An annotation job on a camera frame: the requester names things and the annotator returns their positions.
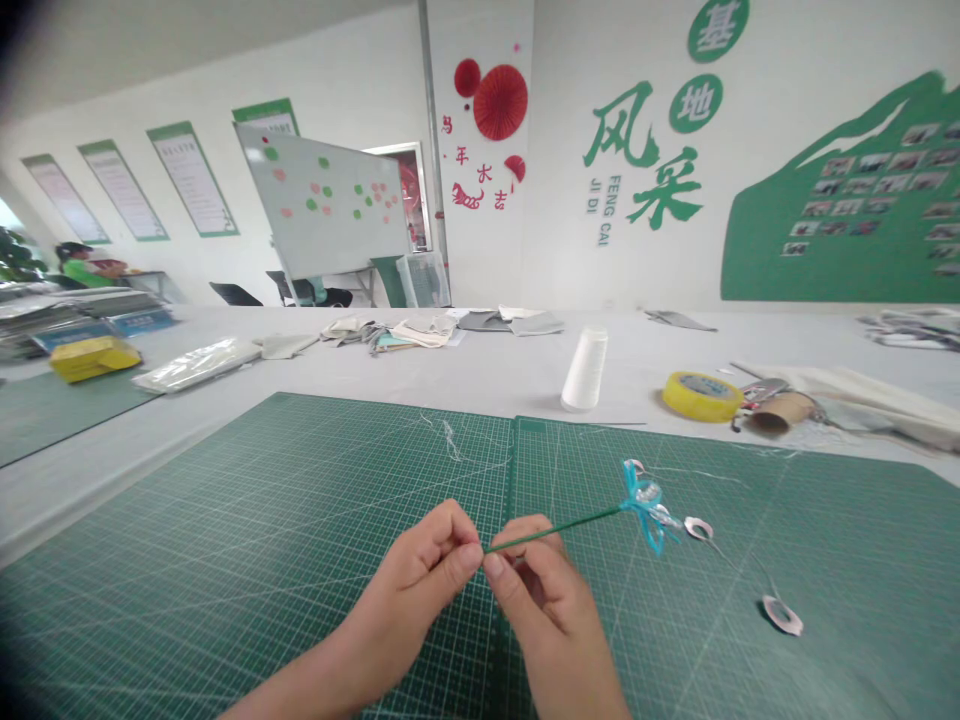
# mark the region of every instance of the green frame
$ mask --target green frame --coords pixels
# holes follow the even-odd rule
[[[117,157],[120,158],[120,162],[123,163],[123,166],[127,169],[127,172],[130,174],[130,179],[133,180],[133,184],[137,186],[137,190],[140,191],[140,194],[143,196],[143,201],[147,203],[147,207],[150,208],[150,212],[153,213],[153,216],[157,219],[157,223],[160,225],[163,230],[163,235],[149,235],[147,237],[140,237],[137,235],[133,228],[130,227],[129,223],[124,219],[124,224],[130,228],[130,233],[133,235],[134,239],[138,242],[156,242],[169,240],[170,236],[167,234],[167,228],[164,227],[163,222],[160,220],[160,216],[157,215],[157,211],[153,209],[153,205],[150,204],[150,200],[147,198],[147,194],[143,192],[143,188],[140,187],[140,183],[137,182],[136,175],[133,174],[133,171],[130,169],[130,166],[127,165],[126,159],[123,157],[123,153],[120,152],[120,148],[117,147],[117,144],[113,140],[100,140],[98,142],[87,143],[86,145],[77,145],[77,150],[80,151],[80,154],[83,156],[83,159],[86,161],[87,166],[90,168],[90,172],[94,174],[94,177],[97,178],[97,182],[100,183],[100,186],[103,188],[103,191],[107,193],[107,197],[110,197],[110,193],[107,192],[107,187],[103,184],[103,181],[100,179],[100,176],[97,175],[97,171],[93,169],[93,166],[90,165],[90,156],[97,155],[103,152],[115,152]],[[123,213],[120,212],[120,206],[116,202],[113,202],[113,206],[117,208],[117,213],[123,219]]]
[[[300,137],[300,126],[297,125],[297,116],[293,113],[293,103],[290,102],[290,98],[280,98],[279,100],[271,100],[258,105],[236,108],[233,111],[233,121],[242,125],[251,120],[259,120],[260,118],[270,117],[271,115],[283,114],[290,115],[290,119],[293,120],[293,132],[297,137]]]
[[[71,187],[74,194],[77,196],[77,199],[80,200],[81,204],[83,204],[83,207],[86,208],[88,213],[90,213],[90,217],[92,217],[94,222],[97,223],[97,227],[103,230],[103,234],[104,236],[106,236],[106,239],[105,240],[84,240],[82,237],[80,237],[80,234],[76,231],[76,229],[74,229],[73,225],[70,224],[70,221],[67,219],[67,216],[64,215],[63,212],[60,210],[60,207],[57,205],[56,200],[50,197],[50,194],[44,189],[43,185],[40,185],[40,183],[37,182],[37,185],[40,185],[40,189],[43,190],[43,194],[46,195],[47,198],[49,198],[50,204],[52,204],[53,207],[56,208],[57,212],[60,213],[60,217],[63,218],[64,222],[67,223],[67,226],[70,228],[73,234],[76,235],[77,239],[80,242],[82,242],[84,245],[112,245],[113,244],[113,241],[110,240],[109,236],[107,236],[107,231],[104,230],[103,228],[103,223],[101,223],[100,220],[97,219],[97,216],[93,214],[93,211],[90,210],[90,206],[87,205],[86,200],[84,200],[83,197],[80,195],[80,193],[77,192],[77,188],[74,186],[72,182],[70,182],[70,178],[67,177],[67,174],[63,171],[63,168],[60,167],[60,163],[58,163],[56,160],[53,159],[53,155],[50,155],[49,153],[46,153],[43,155],[31,155],[30,157],[20,158],[20,162],[23,163],[24,167],[26,167],[28,171],[30,170],[31,167],[35,165],[56,165],[57,170],[59,170],[60,174],[63,175],[63,179],[67,181],[67,184]]]
[[[230,218],[230,221],[233,223],[233,230],[221,231],[221,232],[201,232],[200,228],[197,227],[196,221],[193,219],[193,215],[190,213],[190,208],[187,207],[186,200],[183,199],[183,195],[180,192],[180,188],[177,187],[177,183],[174,181],[173,176],[170,175],[170,171],[167,169],[167,164],[163,162],[163,156],[160,155],[160,150],[157,149],[157,142],[161,140],[169,140],[170,138],[180,137],[181,135],[191,135],[193,136],[193,141],[197,144],[197,150],[200,151],[200,157],[203,158],[203,164],[207,166],[207,172],[210,173],[210,177],[213,180],[213,186],[217,189],[217,192],[220,194],[220,202],[223,203],[224,209],[227,211],[227,215]],[[197,228],[197,234],[200,237],[233,237],[240,234],[240,229],[237,227],[237,220],[233,216],[233,213],[230,211],[230,206],[227,204],[227,199],[223,195],[223,190],[220,189],[220,183],[217,182],[217,176],[213,173],[213,168],[210,167],[210,161],[207,160],[207,154],[203,152],[203,145],[200,144],[200,138],[197,137],[196,131],[193,129],[193,123],[189,120],[184,120],[183,122],[174,123],[172,125],[164,125],[163,127],[154,128],[153,130],[147,130],[147,137],[150,139],[150,144],[153,145],[154,152],[157,153],[157,158],[159,158],[160,163],[163,165],[163,169],[167,172],[167,177],[170,178],[170,182],[173,183],[173,187],[177,190],[177,195],[180,196],[180,202],[183,203],[184,208],[187,210],[187,214],[190,215],[190,221],[193,222],[193,226]]]

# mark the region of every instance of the red paper fan decoration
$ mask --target red paper fan decoration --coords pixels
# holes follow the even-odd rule
[[[461,97],[473,97],[480,87],[480,66],[476,60],[461,60],[453,73],[453,86]]]
[[[527,82],[512,65],[497,65],[480,82],[473,99],[477,129],[491,140],[513,135],[527,114]]]
[[[522,157],[511,155],[503,161],[503,164],[513,170],[513,174],[517,176],[517,182],[523,182],[523,176],[527,174],[527,164]]]

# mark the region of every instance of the yellow tape roll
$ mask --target yellow tape roll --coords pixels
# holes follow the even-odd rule
[[[729,422],[743,404],[743,393],[709,375],[676,372],[667,380],[663,401],[693,420]]]

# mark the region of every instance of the hand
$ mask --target hand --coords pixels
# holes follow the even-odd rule
[[[398,537],[343,623],[235,705],[230,718],[348,717],[400,682],[437,615],[483,560],[456,500]]]
[[[543,515],[517,518],[492,544],[551,527]],[[541,720],[629,718],[593,595],[560,536],[487,555],[483,570],[520,642]]]

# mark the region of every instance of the white table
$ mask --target white table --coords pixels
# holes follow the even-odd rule
[[[175,328],[134,338],[146,366],[160,365],[218,339],[318,332],[337,316],[399,320],[430,310],[180,306]],[[261,361],[178,395],[161,397],[0,470],[0,566],[62,530],[112,495],[214,432],[274,392],[377,400],[513,417],[577,422],[645,422],[637,429],[769,445],[745,430],[696,423],[659,400],[675,370],[717,375],[731,361],[771,365],[842,365],[960,408],[960,356],[887,348],[863,337],[853,318],[837,315],[699,313],[719,332],[650,322],[639,313],[558,312],[562,335],[517,338],[468,333],[441,350],[404,350],[371,358],[362,345],[318,343],[293,360]],[[567,367],[585,324],[610,333],[599,406],[585,415],[560,409]],[[42,361],[0,366],[0,377],[23,379],[48,368]],[[736,371],[726,379],[746,384]],[[803,427],[787,436],[804,449],[924,465],[960,486],[960,458],[920,453],[880,439],[837,432],[826,439]]]

